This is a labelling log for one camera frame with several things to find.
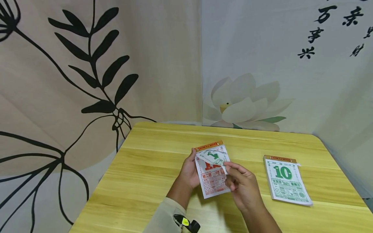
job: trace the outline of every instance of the curtain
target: curtain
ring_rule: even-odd
[[[0,1],[0,232],[68,232],[138,121],[201,124],[200,3]]]
[[[372,2],[201,4],[203,125],[314,134],[371,200]]]

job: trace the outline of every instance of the wooden table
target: wooden table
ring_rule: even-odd
[[[142,232],[192,147],[223,140],[231,161],[257,176],[265,205],[284,233],[373,232],[373,215],[313,135],[141,122],[131,130],[71,233]],[[312,207],[270,197],[263,155],[295,158]],[[230,193],[204,200],[195,190],[188,209],[203,232],[247,232]]]

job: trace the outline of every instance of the calendar binding strip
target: calendar binding strip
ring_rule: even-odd
[[[203,150],[210,149],[210,148],[217,147],[217,146],[221,146],[221,145],[224,145],[224,143],[223,143],[222,140],[219,140],[219,141],[216,141],[216,142],[213,142],[213,143],[210,143],[210,144],[206,144],[206,145],[203,145],[203,146],[200,146],[200,147],[196,147],[195,151],[199,152],[199,151],[203,151]]]
[[[268,160],[277,160],[281,162],[288,162],[288,163],[297,163],[297,160],[293,158],[284,158],[284,157],[278,157],[278,156],[273,156],[273,155],[264,155],[264,159]]]

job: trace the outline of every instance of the black leaf branch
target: black leaf branch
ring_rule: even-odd
[[[23,158],[23,157],[29,157],[29,156],[47,157],[47,158],[50,158],[50,159],[54,160],[54,161],[50,162],[49,164],[44,165],[44,166],[42,166],[42,167],[40,167],[40,168],[38,168],[38,169],[36,169],[34,171],[27,172],[27,173],[24,173],[24,174],[21,174],[21,175],[18,175],[18,176],[13,176],[13,177],[9,177],[9,178],[0,179],[0,183],[2,183],[2,182],[7,182],[7,181],[15,180],[15,179],[18,179],[18,178],[22,178],[22,177],[27,177],[27,179],[25,181],[23,181],[11,194],[9,194],[0,203],[0,209],[2,209],[5,206],[5,204],[7,204],[12,199],[12,197],[14,197],[28,182],[30,182],[32,179],[34,179],[37,175],[39,175],[43,171],[47,170],[47,172],[42,177],[42,179],[40,180],[40,182],[36,185],[36,187],[28,194],[28,196],[20,203],[20,205],[12,212],[12,214],[4,222],[4,224],[0,228],[0,232],[5,227],[5,225],[8,223],[8,221],[11,219],[11,217],[16,213],[16,211],[28,200],[28,198],[30,196],[34,195],[33,201],[32,201],[32,207],[31,207],[32,226],[31,226],[31,231],[30,231],[30,232],[33,232],[34,226],[35,226],[35,199],[36,199],[36,195],[37,195],[37,190],[39,189],[39,187],[42,185],[42,183],[50,176],[50,174],[53,172],[53,170],[59,164],[61,164],[60,181],[59,181],[59,204],[60,204],[60,211],[63,214],[63,216],[66,219],[66,221],[69,222],[70,224],[73,224],[73,222],[68,219],[68,217],[67,217],[67,215],[66,215],[66,213],[65,213],[65,211],[63,209],[62,201],[61,201],[61,181],[62,181],[63,170],[67,170],[67,171],[70,171],[70,172],[74,173],[75,175],[77,175],[80,178],[80,180],[82,180],[84,188],[86,190],[86,200],[88,200],[88,198],[89,198],[89,186],[88,186],[88,182],[84,178],[84,176],[82,174],[80,174],[78,171],[76,171],[75,169],[73,169],[72,167],[70,167],[69,165],[67,165],[65,163],[64,158],[65,158],[66,153],[82,137],[83,133],[86,131],[86,129],[88,128],[88,126],[90,126],[96,120],[98,120],[100,118],[103,118],[103,117],[107,117],[107,116],[113,116],[113,115],[101,116],[101,117],[98,117],[98,118],[92,120],[84,128],[83,132],[79,135],[79,137],[64,152],[62,150],[60,150],[60,149],[57,149],[55,147],[52,147],[52,146],[47,145],[47,144],[42,143],[42,142],[35,141],[33,139],[29,139],[29,138],[26,138],[26,137],[23,137],[23,136],[20,136],[20,135],[16,135],[16,134],[13,134],[13,133],[2,132],[2,131],[0,132],[0,135],[2,135],[2,136],[6,136],[6,137],[14,138],[14,139],[17,139],[17,140],[21,140],[21,141],[24,141],[24,142],[28,142],[28,143],[30,143],[32,145],[35,145],[37,147],[40,147],[40,148],[46,148],[46,149],[50,149],[52,151],[57,151],[61,155],[61,157],[57,157],[57,156],[54,156],[54,155],[43,154],[43,153],[25,153],[25,154],[18,154],[18,155],[8,156],[8,157],[5,157],[5,158],[0,158],[0,164],[2,164],[4,162],[7,162],[7,161],[10,161],[10,160],[14,160],[14,159],[18,159],[18,158]],[[118,137],[117,137],[117,140],[116,140],[116,148],[118,148]]]
[[[123,129],[122,129],[122,123],[124,122],[129,127],[130,130],[132,129],[131,123],[130,123],[128,118],[130,118],[130,119],[142,118],[142,119],[147,119],[147,120],[150,120],[150,121],[153,121],[153,122],[155,122],[155,121],[150,119],[150,118],[147,118],[147,117],[131,116],[124,109],[117,108],[117,104],[124,98],[124,96],[127,94],[127,92],[130,90],[130,88],[133,86],[133,84],[138,79],[137,74],[130,74],[122,80],[121,84],[119,85],[119,87],[117,89],[117,92],[116,92],[116,95],[115,95],[115,98],[114,98],[114,102],[110,99],[110,97],[108,96],[108,94],[105,91],[105,87],[107,87],[109,84],[111,84],[111,82],[113,81],[115,75],[117,74],[117,72],[119,71],[121,66],[129,60],[128,55],[125,55],[125,56],[122,56],[122,57],[118,58],[107,68],[107,70],[105,71],[105,73],[102,77],[102,83],[100,83],[100,80],[99,80],[99,77],[98,77],[98,74],[97,74],[97,64],[96,63],[97,63],[98,59],[107,52],[107,50],[113,44],[116,37],[119,35],[119,31],[118,30],[110,31],[106,35],[106,37],[104,38],[102,43],[95,49],[94,52],[91,51],[92,50],[91,39],[92,39],[92,36],[96,32],[98,32],[100,29],[102,29],[104,26],[106,26],[118,14],[119,8],[113,7],[111,9],[108,9],[99,18],[99,20],[97,21],[97,24],[95,25],[95,22],[94,22],[94,20],[95,20],[95,0],[94,0],[93,1],[93,20],[92,20],[92,27],[91,27],[90,32],[88,32],[86,30],[85,26],[79,20],[79,18],[76,17],[70,11],[63,10],[63,13],[64,13],[65,17],[67,18],[67,20],[69,21],[70,24],[62,23],[62,22],[56,21],[54,19],[48,18],[48,21],[52,26],[54,26],[56,28],[59,28],[59,29],[67,30],[67,31],[70,31],[70,32],[72,32],[76,35],[88,38],[88,53],[86,53],[82,49],[80,49],[78,46],[74,45],[67,38],[65,38],[63,35],[61,35],[59,33],[55,33],[55,35],[61,41],[61,43],[75,57],[90,63],[93,75],[88,74],[87,72],[85,72],[84,70],[82,70],[82,69],[80,69],[76,66],[69,65],[69,67],[71,69],[73,69],[74,71],[76,71],[80,76],[82,76],[82,78],[86,81],[86,83],[90,87],[100,88],[102,90],[102,92],[104,93],[105,97],[107,98],[107,100],[103,100],[103,99],[101,99],[97,96],[94,96],[94,95],[90,94],[89,92],[85,91],[84,89],[82,89],[81,87],[76,85],[73,81],[71,81],[66,76],[66,74],[63,72],[63,70],[60,68],[60,66],[56,63],[56,61],[42,47],[40,47],[31,38],[29,38],[20,29],[17,28],[17,25],[18,25],[18,23],[21,19],[21,11],[19,9],[19,6],[18,6],[16,0],[14,0],[14,3],[15,3],[15,6],[16,6],[16,13],[13,13],[13,11],[12,11],[11,7],[9,6],[7,0],[4,0],[4,4],[5,4],[6,9],[3,6],[3,4],[0,3],[0,19],[4,22],[4,24],[0,24],[0,42],[7,39],[13,31],[16,32],[18,35],[20,35],[22,38],[24,38],[26,41],[28,41],[30,44],[32,44],[35,48],[40,50],[53,63],[53,65],[57,68],[58,72],[65,78],[65,80],[67,80],[70,84],[72,84],[74,87],[76,87],[77,89],[79,89],[83,93],[85,93],[88,96],[91,96],[91,97],[98,100],[97,103],[83,108],[82,113],[111,113],[111,115],[101,116],[101,117],[98,117],[98,118],[94,119],[93,121],[91,121],[84,128],[83,132],[79,135],[79,137],[65,151],[62,151],[58,148],[55,148],[55,147],[53,147],[51,145],[48,145],[48,144],[45,144],[43,142],[39,142],[39,141],[36,141],[36,140],[33,140],[33,139],[29,139],[29,138],[26,138],[26,137],[23,137],[23,136],[20,136],[20,135],[17,135],[17,134],[0,131],[0,136],[6,136],[6,137],[9,137],[9,138],[14,138],[14,139],[17,139],[17,140],[20,140],[20,141],[24,141],[26,143],[29,143],[31,145],[34,145],[34,146],[37,146],[37,147],[40,147],[40,148],[45,148],[45,149],[48,149],[48,150],[51,150],[51,151],[55,151],[60,155],[60,157],[57,157],[57,156],[54,156],[54,155],[44,154],[44,153],[25,153],[25,154],[12,155],[12,156],[8,156],[8,157],[0,159],[0,164],[2,164],[4,162],[7,162],[7,161],[10,161],[10,160],[13,160],[13,159],[20,159],[20,158],[29,157],[29,156],[47,157],[47,158],[50,158],[50,159],[53,160],[49,164],[46,164],[46,165],[44,165],[44,166],[42,166],[42,167],[40,167],[40,168],[38,168],[34,171],[27,172],[27,173],[17,175],[17,176],[12,176],[12,177],[9,177],[9,178],[0,179],[0,183],[2,183],[2,182],[7,182],[7,181],[12,181],[12,180],[15,180],[15,179],[19,179],[19,178],[22,178],[22,177],[27,177],[27,179],[25,181],[23,181],[22,184],[20,184],[10,195],[8,195],[0,203],[0,209],[1,209],[28,182],[30,182],[32,179],[35,179],[35,177],[37,175],[46,171],[46,173],[42,176],[41,180],[34,187],[34,189],[32,189],[32,191],[19,204],[19,206],[12,212],[12,214],[7,218],[7,220],[4,222],[4,224],[0,228],[0,232],[1,232],[4,229],[5,225],[8,223],[8,221],[17,212],[17,210],[33,195],[32,207],[31,207],[32,226],[31,226],[31,229],[30,229],[30,232],[33,232],[34,227],[35,227],[35,219],[36,219],[36,217],[35,217],[35,202],[36,202],[36,197],[37,197],[38,190],[39,190],[40,186],[43,184],[43,182],[52,174],[52,172],[56,169],[56,167],[59,164],[61,165],[61,171],[60,171],[60,177],[59,177],[59,197],[58,198],[59,198],[60,211],[61,211],[62,215],[64,216],[65,220],[67,222],[69,222],[70,224],[73,224],[73,222],[67,217],[67,214],[65,213],[65,210],[64,210],[63,204],[62,204],[62,199],[61,199],[61,190],[62,190],[61,183],[62,183],[62,174],[63,174],[64,170],[74,173],[75,175],[77,175],[81,179],[81,181],[84,185],[84,188],[86,190],[86,198],[88,200],[88,198],[89,198],[89,186],[88,186],[87,180],[84,178],[84,176],[82,174],[80,174],[78,171],[76,171],[75,169],[73,169],[72,167],[70,167],[69,165],[67,165],[65,163],[65,155],[80,140],[82,135],[85,133],[86,129],[94,121],[96,121],[100,118],[103,118],[103,117],[114,116],[115,121],[113,123],[112,130],[116,132],[116,151],[118,151],[119,130],[120,130],[123,138],[125,139]]]

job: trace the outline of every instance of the yellow flower center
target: yellow flower center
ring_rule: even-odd
[[[219,105],[220,107],[220,112],[223,114],[223,112],[230,106],[231,104],[230,103],[226,103],[226,104],[221,104]]]

